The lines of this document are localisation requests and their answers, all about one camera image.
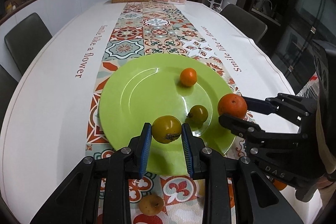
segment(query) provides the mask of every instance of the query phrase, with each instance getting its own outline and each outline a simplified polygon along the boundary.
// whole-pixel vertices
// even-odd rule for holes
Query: green tomato
[[[188,114],[188,118],[194,123],[204,123],[208,119],[208,111],[204,106],[193,106]]]
[[[157,118],[152,125],[152,136],[159,143],[171,143],[182,133],[182,125],[174,116],[166,115]]]

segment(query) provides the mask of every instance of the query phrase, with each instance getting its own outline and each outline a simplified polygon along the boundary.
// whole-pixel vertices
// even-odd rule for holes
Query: patterned table runner
[[[174,5],[156,2],[127,3],[107,43],[93,91],[87,129],[86,155],[101,159],[114,149],[105,138],[98,117],[100,94],[109,77],[131,58],[148,54],[170,53],[194,58],[216,71],[234,93],[239,89],[209,44],[192,23]],[[251,113],[245,120],[253,121]],[[227,153],[237,159],[245,155],[244,140],[237,137]],[[102,223],[104,179],[101,182],[98,223]],[[233,190],[229,180],[232,223],[236,222]],[[156,216],[145,216],[137,203],[143,196],[163,198],[164,209]],[[147,172],[141,180],[129,180],[132,223],[201,224],[204,204],[204,181],[188,176],[160,176]]]

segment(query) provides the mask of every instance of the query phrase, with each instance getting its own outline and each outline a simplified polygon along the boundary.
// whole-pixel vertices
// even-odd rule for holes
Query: small orange
[[[247,104],[243,97],[234,93],[224,95],[218,102],[218,114],[229,114],[239,119],[244,119],[247,112]]]
[[[287,184],[279,181],[279,180],[274,180],[273,181],[273,185],[275,186],[276,189],[278,189],[279,191],[283,190],[286,188]]]
[[[197,82],[197,73],[193,68],[184,69],[180,74],[182,85],[193,86]]]

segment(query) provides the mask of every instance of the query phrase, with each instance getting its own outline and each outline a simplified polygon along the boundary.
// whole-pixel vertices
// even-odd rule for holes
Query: white tablecloth
[[[85,156],[90,102],[106,44],[125,3],[98,3],[61,29],[34,59],[8,107],[0,135],[0,190],[22,224],[29,223],[41,205]],[[200,3],[178,8],[197,28],[235,80],[244,96],[265,99],[293,94],[270,59],[228,20]],[[90,45],[96,38],[95,45]],[[88,48],[93,55],[86,56]],[[87,57],[85,68],[81,68]],[[255,113],[268,132],[297,132],[276,116]],[[320,207],[295,200],[294,190],[283,194],[305,223]]]

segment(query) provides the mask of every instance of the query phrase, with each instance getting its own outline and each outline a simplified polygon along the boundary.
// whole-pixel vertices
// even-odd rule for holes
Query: chair
[[[0,65],[0,129],[16,86],[16,80]]]
[[[13,213],[9,210],[6,203],[0,195],[0,220],[3,224],[20,224]]]
[[[267,31],[265,23],[236,5],[225,6],[220,14],[256,44]]]
[[[32,13],[5,36],[5,44],[23,75],[53,36],[37,13]]]

